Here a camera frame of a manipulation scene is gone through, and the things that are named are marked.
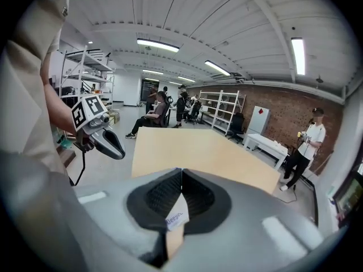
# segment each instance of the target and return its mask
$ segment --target shelf rack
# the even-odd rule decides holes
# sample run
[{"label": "shelf rack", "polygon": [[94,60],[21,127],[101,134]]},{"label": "shelf rack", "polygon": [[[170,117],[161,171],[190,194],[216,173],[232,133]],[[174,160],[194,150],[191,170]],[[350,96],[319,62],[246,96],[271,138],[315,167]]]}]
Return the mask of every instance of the shelf rack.
[{"label": "shelf rack", "polygon": [[[70,60],[77,65],[71,69],[71,71],[64,75],[64,63],[65,60]],[[78,73],[74,74],[75,70],[79,67]],[[100,73],[100,76],[91,75],[93,71],[97,71]],[[112,75],[107,75],[107,79],[102,78],[104,76],[104,73],[112,73]],[[78,81],[78,93],[77,94],[71,94],[71,95],[63,95],[62,96],[62,86],[64,83],[68,80],[77,80]],[[77,97],[78,99],[83,96],[89,96],[89,95],[99,95],[99,96],[111,96],[110,102],[111,105],[107,105],[107,108],[113,107],[113,85],[115,80],[115,71],[110,68],[109,66],[103,64],[101,61],[93,57],[89,50],[87,50],[87,45],[85,46],[85,49],[80,52],[72,52],[72,53],[65,53],[64,60],[63,60],[63,66],[62,66],[62,73],[61,73],[61,81],[60,81],[60,87],[59,87],[59,97],[60,98],[67,98],[67,97]],[[103,86],[103,84],[110,83],[112,84],[111,92],[108,93],[79,93],[82,88],[82,82],[93,82],[93,83],[100,83],[100,87]]]},{"label": "shelf rack", "polygon": [[[244,106],[244,101],[246,100],[246,96],[242,95],[237,91],[237,93],[227,93],[221,90],[220,92],[202,92],[200,91],[199,98],[202,101],[205,101],[205,104],[209,109],[214,110],[213,113],[204,112],[203,121],[211,124],[212,128],[217,128],[225,132],[227,135],[229,131],[229,127],[232,122],[232,118],[235,112],[242,113],[242,109]],[[211,102],[212,104],[216,103],[216,107],[208,106],[207,103]],[[233,106],[232,110],[227,110],[228,106]],[[225,114],[229,114],[230,118],[225,118]]]}]

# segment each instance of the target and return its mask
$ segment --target wooden table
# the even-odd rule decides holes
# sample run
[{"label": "wooden table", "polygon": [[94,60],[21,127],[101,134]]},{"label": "wooden table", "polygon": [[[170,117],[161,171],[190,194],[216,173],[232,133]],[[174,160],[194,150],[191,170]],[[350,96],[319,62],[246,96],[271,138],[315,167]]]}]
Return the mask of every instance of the wooden table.
[{"label": "wooden table", "polygon": [[280,177],[272,167],[215,131],[140,128],[132,177],[175,167],[211,173],[269,194]]}]

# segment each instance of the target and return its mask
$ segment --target ceiling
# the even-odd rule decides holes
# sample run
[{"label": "ceiling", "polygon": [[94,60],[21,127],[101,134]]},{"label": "ceiling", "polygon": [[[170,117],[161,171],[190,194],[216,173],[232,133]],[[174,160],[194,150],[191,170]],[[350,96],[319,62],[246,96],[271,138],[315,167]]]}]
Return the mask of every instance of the ceiling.
[{"label": "ceiling", "polygon": [[[255,82],[315,88],[321,77],[321,90],[341,94],[361,63],[349,25],[328,0],[70,0],[67,20],[117,67],[162,70],[174,82],[180,75],[214,83],[220,73],[204,64],[211,60]],[[305,76],[296,73],[292,37],[304,39]],[[146,50],[137,38],[180,50]]]}]

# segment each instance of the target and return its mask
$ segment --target handheld device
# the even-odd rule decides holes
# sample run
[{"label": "handheld device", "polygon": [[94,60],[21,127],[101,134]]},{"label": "handheld device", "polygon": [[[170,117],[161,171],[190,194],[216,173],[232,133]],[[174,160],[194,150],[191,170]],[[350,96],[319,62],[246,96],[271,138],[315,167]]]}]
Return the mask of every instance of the handheld device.
[{"label": "handheld device", "polygon": [[74,145],[82,151],[83,156],[83,169],[74,184],[77,185],[85,170],[85,153],[87,151],[96,147],[101,153],[117,160],[124,158],[126,153],[123,143],[120,143],[117,135],[109,126],[109,115],[99,96],[82,97],[73,106],[71,112],[77,140]]}]

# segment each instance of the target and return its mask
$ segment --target concrete floor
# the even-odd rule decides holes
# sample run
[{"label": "concrete floor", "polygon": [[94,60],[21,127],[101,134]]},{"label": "concrete floor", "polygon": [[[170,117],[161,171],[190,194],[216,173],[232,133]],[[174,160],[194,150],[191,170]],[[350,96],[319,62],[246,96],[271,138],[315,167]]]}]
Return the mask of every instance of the concrete floor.
[{"label": "concrete floor", "polygon": [[[114,108],[119,108],[120,122],[113,125],[113,131],[123,140],[126,156],[122,160],[111,159],[97,150],[92,150],[86,154],[86,169],[79,182],[81,185],[94,185],[99,182],[112,182],[117,180],[129,179],[131,177],[132,160],[135,149],[136,140],[125,139],[125,135],[130,133],[135,121],[145,114],[145,107],[121,107],[114,104]],[[176,124],[176,113],[171,111],[170,125],[173,127]],[[195,129],[210,129],[210,125],[192,125],[184,124],[182,128],[195,128]],[[82,170],[82,153],[75,147],[72,149],[76,152],[76,158],[67,167],[69,176],[75,182],[79,173]],[[270,166],[275,165],[275,161],[266,155],[265,153],[255,150],[252,152],[260,160],[266,162]],[[284,170],[280,168],[281,178]],[[279,187],[281,183],[278,183],[273,195],[285,202],[289,202],[295,199],[294,193],[291,190],[281,192]],[[313,192],[305,185],[304,182],[298,181],[296,187],[297,200],[291,203],[286,203],[287,206],[314,221],[314,196]]]}]

